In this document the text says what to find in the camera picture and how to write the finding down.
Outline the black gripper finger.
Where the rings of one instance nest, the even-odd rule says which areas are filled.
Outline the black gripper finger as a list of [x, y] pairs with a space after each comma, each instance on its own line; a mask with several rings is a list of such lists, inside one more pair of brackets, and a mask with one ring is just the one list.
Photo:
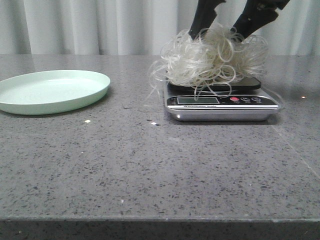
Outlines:
[[198, 0], [195, 15], [188, 34], [195, 40], [202, 30], [208, 29], [217, 16], [215, 8], [225, 0]]
[[242, 14], [231, 29], [242, 38], [232, 37], [236, 43], [242, 42], [263, 26], [275, 21], [279, 16], [276, 9], [283, 10], [290, 0], [248, 0]]

